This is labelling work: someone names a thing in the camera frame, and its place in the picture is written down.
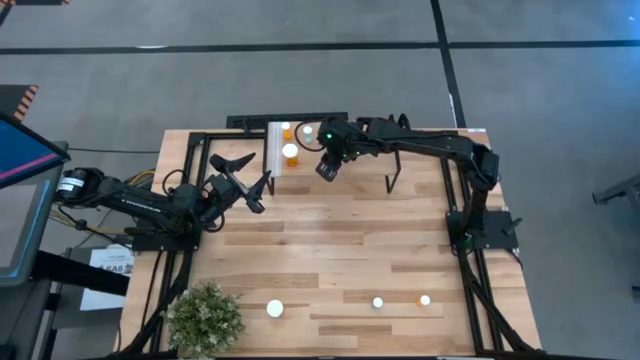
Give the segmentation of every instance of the monitor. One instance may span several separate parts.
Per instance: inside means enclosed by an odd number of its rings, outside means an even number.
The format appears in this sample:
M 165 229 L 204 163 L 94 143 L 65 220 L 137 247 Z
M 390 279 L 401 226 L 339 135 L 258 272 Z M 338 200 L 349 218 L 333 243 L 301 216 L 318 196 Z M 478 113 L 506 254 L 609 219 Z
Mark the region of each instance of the monitor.
M 69 154 L 0 113 L 0 189 L 69 160 Z

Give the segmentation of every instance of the wooden tabletop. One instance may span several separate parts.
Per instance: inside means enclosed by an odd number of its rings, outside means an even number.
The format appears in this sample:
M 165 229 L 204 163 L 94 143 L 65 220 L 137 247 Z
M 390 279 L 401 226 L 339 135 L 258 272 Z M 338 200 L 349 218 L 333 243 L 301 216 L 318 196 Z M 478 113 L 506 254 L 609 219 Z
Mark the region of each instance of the wooden tabletop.
M 488 144 L 482 130 L 461 133 Z M 165 174 L 183 167 L 188 134 L 165 133 L 155 191 L 161 191 Z M 223 157 L 258 154 L 238 173 L 247 183 L 261 175 L 262 151 L 262 140 L 211 144 L 211 154 Z M 448 204 L 440 162 L 408 153 L 401 159 L 402 173 L 392 194 L 386 193 L 384 178 L 375 174 L 339 174 L 333 183 L 318 176 L 281 176 L 275 196 L 264 194 L 263 214 L 252 214 L 238 204 L 226 213 L 222 232 L 203 235 L 194 254 L 191 283 L 215 280 L 226 292 L 244 294 L 240 303 L 247 331 L 226 356 L 474 353 L 460 272 L 444 220 Z M 457 202 L 462 204 L 456 167 L 452 164 L 451 169 Z M 497 186 L 488 207 L 503 206 Z M 488 250 L 485 256 L 496 305 L 522 338 L 538 347 L 519 265 L 505 251 Z M 122 314 L 123 344 L 140 329 L 155 258 L 156 253 L 149 252 L 135 260 Z M 158 269 L 151 310 L 162 262 Z M 418 307 L 421 295 L 429 295 L 432 303 Z M 377 310 L 371 307 L 376 296 L 385 301 Z M 270 319 L 265 311 L 272 299 L 284 303 L 280 319 Z M 490 348 L 486 316 L 479 303 L 478 308 L 484 344 Z M 166 349 L 166 328 L 163 334 L 161 348 Z

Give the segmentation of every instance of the white paper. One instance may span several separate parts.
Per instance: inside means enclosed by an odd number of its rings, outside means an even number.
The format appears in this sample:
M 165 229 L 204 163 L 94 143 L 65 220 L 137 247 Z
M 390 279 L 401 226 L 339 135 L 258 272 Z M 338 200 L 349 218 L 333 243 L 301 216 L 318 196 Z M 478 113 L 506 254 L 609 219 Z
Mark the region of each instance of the white paper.
M 89 265 L 125 276 L 131 276 L 133 259 L 133 255 L 128 249 L 116 245 L 109 246 L 106 249 L 91 251 Z M 80 303 L 80 311 L 121 308 L 124 307 L 124 299 L 124 296 L 84 289 L 82 302 Z

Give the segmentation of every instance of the green plant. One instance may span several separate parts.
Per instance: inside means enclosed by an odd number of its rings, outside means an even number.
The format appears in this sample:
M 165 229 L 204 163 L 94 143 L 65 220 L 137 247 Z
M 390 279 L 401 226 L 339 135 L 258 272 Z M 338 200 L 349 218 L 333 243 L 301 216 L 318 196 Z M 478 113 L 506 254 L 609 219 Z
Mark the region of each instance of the green plant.
M 189 357 L 212 357 L 226 351 L 245 330 L 238 295 L 225 295 L 213 282 L 185 291 L 165 313 L 169 345 Z

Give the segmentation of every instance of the gray floor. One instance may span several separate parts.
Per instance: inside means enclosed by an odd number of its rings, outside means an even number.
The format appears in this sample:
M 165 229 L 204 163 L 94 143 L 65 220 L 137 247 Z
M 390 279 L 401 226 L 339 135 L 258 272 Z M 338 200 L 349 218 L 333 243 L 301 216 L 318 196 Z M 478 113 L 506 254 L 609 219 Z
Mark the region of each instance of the gray floor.
M 433 41 L 429 1 L 77 0 L 15 7 L 0 47 L 315 41 Z M 441 0 L 450 41 L 640 39 L 631 0 Z M 640 49 L 455 50 L 469 127 L 487 128 L 518 228 L 544 348 L 640 357 L 640 239 L 624 199 L 591 192 L 640 172 Z M 226 115 L 406 112 L 451 127 L 437 50 L 0 56 L 2 84 L 37 84 L 27 124 L 72 146 L 153 150 L 167 128 L 215 128 Z M 71 166 L 127 177 L 154 155 L 73 153 Z M 84 215 L 99 220 L 99 213 Z M 127 225 L 114 216 L 111 226 Z M 43 248 L 82 234 L 52 224 Z M 104 355 L 114 324 L 66 332 L 54 358 Z M 82 341 L 91 353 L 80 353 Z

